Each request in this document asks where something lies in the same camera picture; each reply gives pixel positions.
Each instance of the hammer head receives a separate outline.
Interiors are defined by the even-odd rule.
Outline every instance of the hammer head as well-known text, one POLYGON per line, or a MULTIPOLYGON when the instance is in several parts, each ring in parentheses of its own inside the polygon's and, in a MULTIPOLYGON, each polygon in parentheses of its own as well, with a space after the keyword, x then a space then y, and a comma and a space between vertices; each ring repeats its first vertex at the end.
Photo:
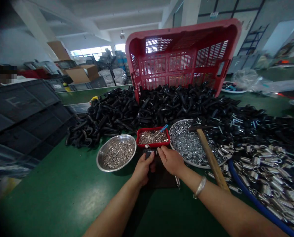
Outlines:
POLYGON ((206 128, 210 128, 210 127, 213 127, 213 126, 192 126, 192 127, 189 127, 189 132, 194 132, 198 129, 206 129, 206 128))

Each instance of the forearm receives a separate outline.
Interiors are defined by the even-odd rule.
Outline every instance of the forearm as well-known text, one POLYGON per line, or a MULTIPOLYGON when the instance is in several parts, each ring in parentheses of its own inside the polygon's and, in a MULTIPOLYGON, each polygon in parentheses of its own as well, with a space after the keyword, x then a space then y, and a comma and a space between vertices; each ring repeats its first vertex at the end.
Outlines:
MULTIPOLYGON (((195 193, 202 177, 188 167, 179 176, 195 193)), ((198 198, 232 237, 285 235, 257 211, 209 181, 198 198)))
POLYGON ((131 179, 127 181, 83 237, 121 236, 137 201, 140 188, 131 179))

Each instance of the plastic bag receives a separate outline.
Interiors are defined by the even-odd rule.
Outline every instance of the plastic bag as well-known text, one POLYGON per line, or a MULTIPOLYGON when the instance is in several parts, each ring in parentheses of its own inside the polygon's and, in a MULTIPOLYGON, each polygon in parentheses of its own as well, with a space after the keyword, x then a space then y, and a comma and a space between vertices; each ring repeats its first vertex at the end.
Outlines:
MULTIPOLYGON (((116 85, 117 86, 124 85, 126 80, 126 75, 124 70, 121 68, 117 68, 117 69, 114 69, 113 72, 115 75, 116 85)), ((103 77, 107 86, 108 84, 113 84, 113 86, 115 86, 110 70, 102 70, 99 72, 99 75, 103 77)))
POLYGON ((273 83, 273 81, 259 77, 248 91, 276 98, 278 97, 280 87, 273 83))
POLYGON ((236 82, 239 88, 248 90, 252 85, 257 83, 259 77, 255 70, 242 69, 233 74, 231 81, 236 82))

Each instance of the tool in hand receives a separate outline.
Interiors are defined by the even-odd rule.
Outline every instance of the tool in hand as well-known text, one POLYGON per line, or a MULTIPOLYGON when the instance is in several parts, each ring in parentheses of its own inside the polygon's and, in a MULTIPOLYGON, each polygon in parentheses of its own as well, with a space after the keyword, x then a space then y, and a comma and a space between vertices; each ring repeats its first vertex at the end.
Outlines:
POLYGON ((152 152, 155 153, 155 156, 158 155, 158 152, 156 149, 151 149, 148 144, 145 145, 145 150, 143 150, 144 153, 146 153, 146 159, 150 156, 152 152))
POLYGON ((203 133, 203 130, 202 129, 205 129, 205 128, 208 128, 210 126, 194 126, 194 127, 190 127, 189 128, 189 131, 195 131, 197 132, 197 134, 199 135, 199 138, 200 138, 200 141, 202 143, 202 146, 203 146, 203 149, 204 149, 204 152, 207 156, 207 160, 209 162, 209 165, 213 171, 213 174, 215 176, 215 180, 216 180, 216 183, 219 187, 221 187, 222 189, 228 191, 230 193, 230 190, 228 188, 228 185, 225 181, 225 178, 223 176, 223 173, 218 165, 218 162, 216 160, 216 157, 214 156, 208 142, 207 142, 207 139, 205 137, 205 134, 203 133))

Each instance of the stacked crates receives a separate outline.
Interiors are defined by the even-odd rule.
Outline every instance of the stacked crates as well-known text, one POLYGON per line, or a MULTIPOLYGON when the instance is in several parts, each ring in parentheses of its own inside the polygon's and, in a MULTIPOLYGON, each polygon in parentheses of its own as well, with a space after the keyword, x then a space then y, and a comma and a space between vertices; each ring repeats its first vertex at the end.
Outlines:
POLYGON ((74 123, 43 80, 0 87, 0 179, 28 174, 74 123))

